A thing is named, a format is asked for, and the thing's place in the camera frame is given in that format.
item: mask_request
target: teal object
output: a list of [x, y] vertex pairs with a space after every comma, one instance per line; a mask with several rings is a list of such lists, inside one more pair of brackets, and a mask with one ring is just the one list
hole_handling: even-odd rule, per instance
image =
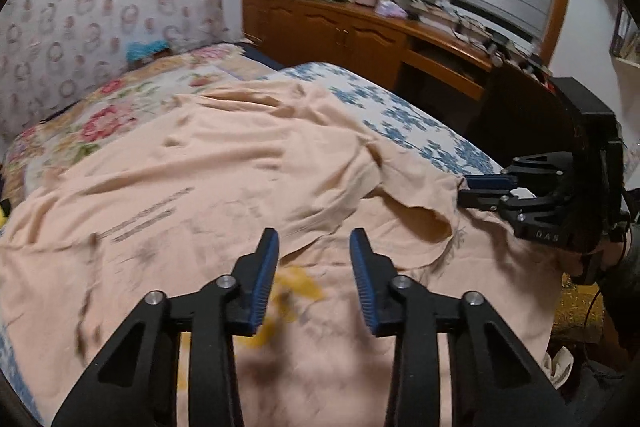
[[149, 44], [132, 42], [127, 46], [127, 62], [135, 62], [142, 58], [152, 57], [155, 53], [170, 49], [171, 46], [167, 41], [154, 41]]

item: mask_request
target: blue and white floral sheet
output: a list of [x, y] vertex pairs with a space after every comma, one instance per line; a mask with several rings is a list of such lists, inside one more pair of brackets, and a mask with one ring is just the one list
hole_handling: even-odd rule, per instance
[[[489, 156], [402, 98], [368, 80], [332, 64], [312, 62], [262, 77], [275, 76], [316, 82], [345, 104], [347, 110], [370, 129], [400, 147], [414, 150], [434, 166], [453, 174], [497, 174], [500, 166]], [[14, 350], [0, 315], [0, 371], [22, 402], [40, 419], [35, 400], [18, 369]]]

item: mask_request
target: floral blanket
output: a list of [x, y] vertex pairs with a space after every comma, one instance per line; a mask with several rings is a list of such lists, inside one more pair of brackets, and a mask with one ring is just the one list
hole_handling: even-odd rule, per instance
[[73, 108], [18, 136], [6, 154], [2, 198], [15, 207], [41, 184], [47, 168], [68, 169], [137, 126], [174, 107], [174, 94], [196, 94], [217, 82], [254, 80], [271, 68], [217, 44], [160, 58], [91, 93]]

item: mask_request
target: yellow graphic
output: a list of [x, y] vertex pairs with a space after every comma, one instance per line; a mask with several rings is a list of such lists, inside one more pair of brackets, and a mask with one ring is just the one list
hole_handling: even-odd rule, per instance
[[[300, 266], [286, 266], [277, 270], [269, 295], [268, 315], [252, 337], [236, 337], [235, 341], [247, 347], [262, 347], [278, 330], [279, 319], [291, 323], [298, 318], [290, 296], [295, 295], [316, 302], [324, 298], [322, 288]], [[189, 384], [189, 351], [191, 333], [180, 336], [178, 359], [178, 391], [186, 391]]]

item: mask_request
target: wooden countertop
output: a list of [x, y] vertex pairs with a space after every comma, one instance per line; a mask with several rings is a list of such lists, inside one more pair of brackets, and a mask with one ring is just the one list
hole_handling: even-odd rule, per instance
[[430, 26], [420, 21], [408, 21], [404, 19], [393, 19], [377, 15], [373, 8], [360, 6], [351, 2], [335, 2], [329, 0], [281, 0], [294, 2], [302, 6], [313, 6], [317, 8], [327, 8], [334, 12], [365, 20], [374, 21], [376, 24], [386, 26], [400, 31], [406, 35], [424, 40], [446, 51], [469, 61], [474, 66], [484, 71], [491, 71], [492, 64], [489, 57], [471, 44], [456, 38], [453, 32], [447, 32], [436, 26]]

